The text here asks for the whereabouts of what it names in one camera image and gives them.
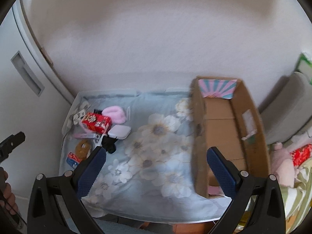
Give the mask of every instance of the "white flower print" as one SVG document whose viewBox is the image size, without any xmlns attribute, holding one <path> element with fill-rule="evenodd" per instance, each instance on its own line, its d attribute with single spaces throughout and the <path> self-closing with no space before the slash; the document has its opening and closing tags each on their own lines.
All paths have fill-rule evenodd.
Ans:
<svg viewBox="0 0 312 234">
<path fill-rule="evenodd" d="M 131 133 L 126 139 L 123 140 L 126 147 L 125 154 L 132 157 L 134 154 L 139 153 L 140 150 L 146 145 L 146 140 L 142 137 L 141 132 Z"/>
<path fill-rule="evenodd" d="M 150 143 L 174 141 L 176 138 L 175 131 L 181 125 L 178 118 L 162 114 L 152 114 L 149 116 L 148 125 L 141 126 L 138 130 L 142 137 L 148 139 Z"/>
<path fill-rule="evenodd" d="M 192 151 L 194 145 L 194 136 L 180 136 L 180 141 L 177 145 L 179 154 L 174 155 L 182 163 L 191 162 Z"/>
<path fill-rule="evenodd" d="M 179 146 L 180 144 L 178 142 L 168 142 L 150 145 L 151 149 L 159 155 L 158 160 L 161 162 L 169 161 L 172 159 L 174 155 L 178 154 L 181 151 Z"/>
<path fill-rule="evenodd" d="M 108 212 L 105 212 L 99 206 L 97 206 L 99 203 L 97 196 L 88 195 L 86 197 L 82 197 L 81 201 L 92 217 L 99 218 L 108 214 Z"/>
<path fill-rule="evenodd" d="M 189 98 L 185 97 L 179 101 L 179 103 L 175 106 L 177 111 L 177 116 L 185 118 L 189 121 L 193 120 L 192 117 L 192 108 L 191 108 L 191 101 Z"/>
<path fill-rule="evenodd" d="M 139 154 L 132 156 L 128 162 L 129 171 L 135 175 L 139 172 L 140 177 L 146 180 L 156 179 L 159 173 L 166 170 L 166 165 L 158 161 L 159 154 L 151 148 L 141 150 Z"/>
<path fill-rule="evenodd" d="M 191 181 L 185 179 L 181 172 L 168 172 L 159 174 L 152 181 L 154 186 L 162 186 L 160 191 L 163 197 L 175 196 L 177 198 L 189 197 L 191 195 Z"/>
<path fill-rule="evenodd" d="M 102 195 L 107 200 L 112 198 L 112 193 L 117 189 L 117 186 L 113 185 L 113 175 L 111 173 L 105 176 L 100 173 L 93 186 L 96 188 L 95 194 Z"/>
<path fill-rule="evenodd" d="M 126 183 L 128 179 L 132 178 L 132 174 L 128 171 L 129 165 L 127 163 L 120 163 L 118 159 L 114 159 L 113 165 L 108 166 L 108 170 L 113 175 L 113 181 L 118 183 Z"/>
</svg>

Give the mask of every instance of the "pink plush toy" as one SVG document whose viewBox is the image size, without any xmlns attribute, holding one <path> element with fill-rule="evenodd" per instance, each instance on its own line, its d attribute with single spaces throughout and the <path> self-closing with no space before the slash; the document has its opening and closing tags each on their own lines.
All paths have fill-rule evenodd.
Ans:
<svg viewBox="0 0 312 234">
<path fill-rule="evenodd" d="M 280 185 L 294 188 L 297 171 L 291 155 L 283 148 L 282 143 L 275 143 L 273 147 L 274 151 L 271 153 L 272 173 L 276 176 Z"/>
<path fill-rule="evenodd" d="M 116 124 L 125 123 L 127 120 L 124 110 L 118 105 L 105 108 L 102 111 L 102 115 L 110 117 L 112 122 Z"/>
</svg>

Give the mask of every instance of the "small card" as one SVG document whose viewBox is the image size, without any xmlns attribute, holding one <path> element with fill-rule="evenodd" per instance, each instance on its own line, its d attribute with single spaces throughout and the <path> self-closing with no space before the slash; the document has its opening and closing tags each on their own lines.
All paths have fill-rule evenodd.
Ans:
<svg viewBox="0 0 312 234">
<path fill-rule="evenodd" d="M 68 157 L 66 159 L 66 163 L 68 163 L 71 167 L 76 169 L 76 167 L 79 165 L 81 160 L 72 152 L 68 154 Z"/>
<path fill-rule="evenodd" d="M 76 113 L 73 117 L 74 125 L 78 125 L 79 122 L 85 117 L 85 110 L 81 110 L 80 112 Z"/>
<path fill-rule="evenodd" d="M 246 132 L 247 132 L 247 135 L 242 138 L 242 140 L 245 141 L 257 133 L 257 127 L 255 125 L 255 120 L 253 119 L 252 111 L 250 109 L 244 112 L 242 114 L 242 117 L 243 117 L 244 124 L 246 127 Z"/>
</svg>

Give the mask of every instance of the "white door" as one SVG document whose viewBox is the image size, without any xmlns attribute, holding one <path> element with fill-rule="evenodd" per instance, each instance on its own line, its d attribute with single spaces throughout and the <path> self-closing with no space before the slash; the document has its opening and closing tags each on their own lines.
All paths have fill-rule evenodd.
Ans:
<svg viewBox="0 0 312 234">
<path fill-rule="evenodd" d="M 39 173 L 58 175 L 70 106 L 33 59 L 11 9 L 0 25 L 0 142 L 19 131 L 26 140 L 0 166 L 16 195 L 29 198 Z"/>
</svg>

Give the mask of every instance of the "pillow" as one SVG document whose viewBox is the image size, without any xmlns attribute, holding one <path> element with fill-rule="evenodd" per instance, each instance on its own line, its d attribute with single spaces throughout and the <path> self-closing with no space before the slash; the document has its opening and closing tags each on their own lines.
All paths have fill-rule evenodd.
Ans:
<svg viewBox="0 0 312 234">
<path fill-rule="evenodd" d="M 276 99 L 261 113 L 266 143 L 285 142 L 312 116 L 312 85 L 294 72 Z"/>
</svg>

